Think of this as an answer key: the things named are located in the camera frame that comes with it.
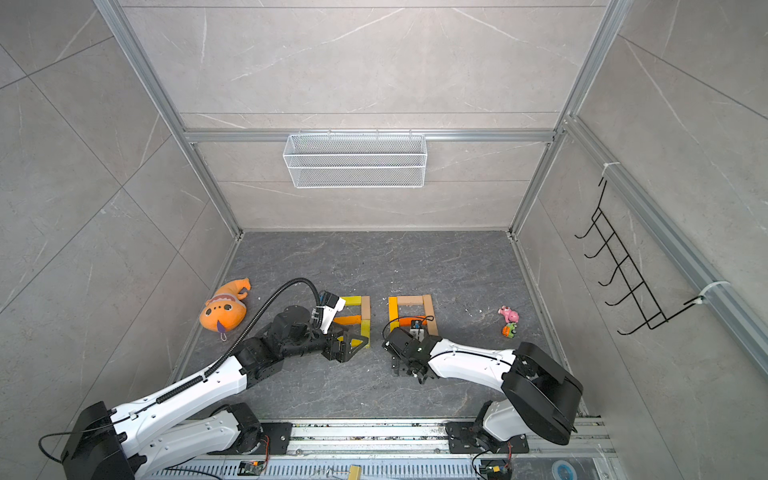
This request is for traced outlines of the yellow-green block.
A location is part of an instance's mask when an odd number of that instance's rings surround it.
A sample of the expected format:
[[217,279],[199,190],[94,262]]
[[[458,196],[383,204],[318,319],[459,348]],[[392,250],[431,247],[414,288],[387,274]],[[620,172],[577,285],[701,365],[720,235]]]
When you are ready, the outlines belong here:
[[360,323],[360,334],[365,338],[365,349],[370,348],[370,330],[371,322],[368,319],[362,319]]

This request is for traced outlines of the orange block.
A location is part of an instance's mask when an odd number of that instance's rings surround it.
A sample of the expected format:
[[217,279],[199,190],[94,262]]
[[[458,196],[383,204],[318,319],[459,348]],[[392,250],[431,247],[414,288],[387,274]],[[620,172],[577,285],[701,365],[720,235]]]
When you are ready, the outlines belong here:
[[403,317],[399,320],[399,326],[407,329],[424,329],[429,319],[423,316]]
[[360,325],[362,323],[361,315],[351,315],[336,317],[334,323],[342,326]]

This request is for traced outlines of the tan block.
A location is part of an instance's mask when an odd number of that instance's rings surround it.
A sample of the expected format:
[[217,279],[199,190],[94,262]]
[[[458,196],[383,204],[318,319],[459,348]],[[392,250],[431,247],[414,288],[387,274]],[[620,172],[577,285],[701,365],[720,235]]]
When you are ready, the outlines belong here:
[[422,305],[423,305],[425,315],[429,317],[431,320],[434,320],[435,312],[434,312],[432,296],[430,294],[426,294],[422,296]]
[[398,305],[402,306],[419,306],[424,304],[423,296],[398,296]]
[[434,318],[430,318],[427,320],[427,332],[431,336],[439,335],[438,326]]
[[370,322],[371,321],[371,301],[369,296],[361,297],[360,308],[361,308],[361,321]]

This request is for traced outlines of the orange-yellow block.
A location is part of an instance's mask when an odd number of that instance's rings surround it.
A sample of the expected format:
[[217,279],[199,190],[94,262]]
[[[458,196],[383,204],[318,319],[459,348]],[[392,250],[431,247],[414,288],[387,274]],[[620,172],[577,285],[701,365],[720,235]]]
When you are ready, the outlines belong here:
[[397,297],[390,297],[388,299],[388,316],[389,321],[396,320],[399,317],[399,303]]

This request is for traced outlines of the tan block top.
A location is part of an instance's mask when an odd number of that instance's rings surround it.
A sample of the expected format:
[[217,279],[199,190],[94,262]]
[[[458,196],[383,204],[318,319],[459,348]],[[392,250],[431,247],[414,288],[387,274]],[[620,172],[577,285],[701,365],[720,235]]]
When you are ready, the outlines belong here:
[[438,326],[434,318],[430,318],[427,320],[427,332],[431,336],[439,335]]

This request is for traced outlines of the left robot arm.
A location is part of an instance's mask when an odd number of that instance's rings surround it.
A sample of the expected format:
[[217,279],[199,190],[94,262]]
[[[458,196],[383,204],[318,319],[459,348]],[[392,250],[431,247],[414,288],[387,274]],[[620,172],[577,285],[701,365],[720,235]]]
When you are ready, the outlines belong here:
[[318,352],[345,363],[369,344],[366,336],[335,323],[343,298],[312,292],[307,309],[288,306],[261,330],[256,323],[281,292],[279,287],[253,315],[237,340],[211,365],[133,402],[108,408],[97,402],[84,409],[66,443],[49,460],[69,479],[139,479],[206,453],[243,454],[268,448],[261,422],[245,403],[225,399],[278,373],[286,359]]

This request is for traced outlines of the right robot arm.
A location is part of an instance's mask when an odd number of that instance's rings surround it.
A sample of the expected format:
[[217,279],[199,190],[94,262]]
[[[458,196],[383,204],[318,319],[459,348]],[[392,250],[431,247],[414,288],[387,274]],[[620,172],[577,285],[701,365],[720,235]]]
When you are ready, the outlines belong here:
[[383,340],[393,368],[424,383],[458,379],[488,387],[505,398],[487,401],[474,422],[450,423],[449,437],[463,447],[497,453],[509,442],[535,434],[565,446],[577,431],[575,420],[583,385],[537,345],[493,350],[461,345],[436,335],[422,339],[402,328]]

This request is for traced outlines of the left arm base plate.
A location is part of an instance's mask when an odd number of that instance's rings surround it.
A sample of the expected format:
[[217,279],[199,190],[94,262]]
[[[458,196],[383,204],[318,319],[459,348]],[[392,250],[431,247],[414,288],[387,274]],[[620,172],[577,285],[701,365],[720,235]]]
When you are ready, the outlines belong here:
[[287,453],[293,430],[291,422],[261,422],[245,403],[229,405],[226,411],[235,417],[239,432],[227,454]]

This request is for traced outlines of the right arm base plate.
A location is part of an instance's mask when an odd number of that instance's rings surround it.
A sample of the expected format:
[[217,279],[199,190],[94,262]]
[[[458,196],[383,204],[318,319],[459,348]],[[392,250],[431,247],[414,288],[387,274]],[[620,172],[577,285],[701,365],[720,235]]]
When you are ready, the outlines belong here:
[[447,422],[445,433],[451,454],[502,453],[525,454],[530,452],[525,434],[514,435],[505,441],[493,437],[484,427],[483,420],[493,401],[487,401],[481,407],[473,422]]

